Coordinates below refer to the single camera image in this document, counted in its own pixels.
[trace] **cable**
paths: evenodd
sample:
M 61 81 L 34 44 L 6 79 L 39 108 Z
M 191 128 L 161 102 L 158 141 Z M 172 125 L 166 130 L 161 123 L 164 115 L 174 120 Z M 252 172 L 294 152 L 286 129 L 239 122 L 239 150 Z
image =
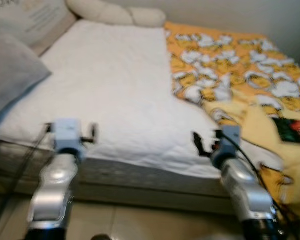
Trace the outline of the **cable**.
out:
M 24 171 L 26 170 L 27 166 L 29 165 L 29 162 L 31 160 L 31 157 L 33 156 L 34 152 L 37 150 L 38 146 L 41 144 L 41 142 L 46 137 L 47 132 L 50 131 L 51 125 L 46 124 L 42 132 L 39 134 L 37 140 L 33 142 L 33 146 L 31 146 L 28 151 L 23 156 L 23 162 L 21 166 L 19 167 L 17 173 L 15 174 L 10 186 L 8 187 L 8 190 L 0 204 L 0 219 L 5 211 L 5 208 L 11 199 L 12 195 L 14 194 L 14 191 L 19 183 L 19 180 L 23 176 Z
M 255 165 L 252 163 L 252 161 L 250 160 L 250 158 L 246 155 L 246 153 L 242 150 L 242 148 L 235 142 L 233 141 L 229 136 L 225 135 L 222 131 L 220 131 L 220 133 L 222 134 L 222 136 L 227 139 L 233 146 L 235 146 L 235 148 L 242 153 L 242 155 L 245 157 L 246 161 L 249 163 L 249 165 L 251 166 L 252 170 L 254 171 L 254 173 L 256 174 L 258 180 L 261 182 L 261 184 L 263 185 L 264 189 L 269 192 L 266 183 L 264 181 L 264 179 L 262 178 L 262 176 L 260 175 L 259 171 L 257 170 L 257 168 L 255 167 Z M 289 219 L 289 217 L 286 215 L 286 213 L 284 213 L 284 211 L 282 210 L 282 208 L 279 206 L 279 204 L 272 198 L 273 204 L 274 206 L 277 208 L 277 210 L 281 213 L 281 215 L 283 216 L 283 218 L 286 220 L 287 225 L 289 226 L 291 233 L 293 234 L 294 238 L 296 240 L 300 240 L 300 237 L 298 235 L 298 233 L 296 232 L 296 230 L 294 229 L 291 220 Z

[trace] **white mattress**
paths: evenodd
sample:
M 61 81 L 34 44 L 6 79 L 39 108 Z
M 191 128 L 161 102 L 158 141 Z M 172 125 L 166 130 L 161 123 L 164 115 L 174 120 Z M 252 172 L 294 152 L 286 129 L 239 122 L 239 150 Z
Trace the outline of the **white mattress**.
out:
M 44 123 L 78 118 L 84 134 L 90 123 L 98 124 L 97 144 L 87 150 L 90 170 L 98 168 L 91 161 L 103 160 L 197 178 L 220 177 L 192 142 L 192 132 L 198 132 L 210 149 L 217 126 L 202 109 L 173 96 L 162 28 L 81 20 L 42 60 L 53 75 L 8 112 L 0 124 L 0 140 L 28 146 Z M 282 167 L 274 154 L 247 142 L 243 147 L 256 163 Z M 49 149 L 50 142 L 41 148 Z M 11 156 L 7 147 L 0 154 L 5 151 Z

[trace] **floor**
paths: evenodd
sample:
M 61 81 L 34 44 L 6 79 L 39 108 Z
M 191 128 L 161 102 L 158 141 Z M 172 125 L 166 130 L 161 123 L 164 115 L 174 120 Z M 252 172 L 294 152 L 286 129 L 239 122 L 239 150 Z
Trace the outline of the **floor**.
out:
M 0 240 L 23 239 L 30 199 L 14 197 L 0 224 Z M 241 240 L 235 217 L 75 202 L 67 240 Z

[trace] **cartoon print blanket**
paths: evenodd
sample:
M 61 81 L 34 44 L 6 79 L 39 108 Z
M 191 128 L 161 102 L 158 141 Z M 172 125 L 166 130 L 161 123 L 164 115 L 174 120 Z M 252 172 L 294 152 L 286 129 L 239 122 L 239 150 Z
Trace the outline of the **cartoon print blanket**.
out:
M 300 143 L 282 141 L 278 121 L 300 133 L 300 67 L 261 34 L 165 25 L 173 93 L 202 107 L 219 125 L 278 154 L 283 171 L 258 166 L 273 198 L 300 218 Z

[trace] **white wall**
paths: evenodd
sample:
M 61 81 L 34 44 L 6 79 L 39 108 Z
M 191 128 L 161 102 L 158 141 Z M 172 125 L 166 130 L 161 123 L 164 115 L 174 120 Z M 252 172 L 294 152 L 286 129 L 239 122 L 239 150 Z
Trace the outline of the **white wall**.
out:
M 168 20 L 221 30 L 267 35 L 300 64 L 300 0 L 107 0 L 156 7 Z

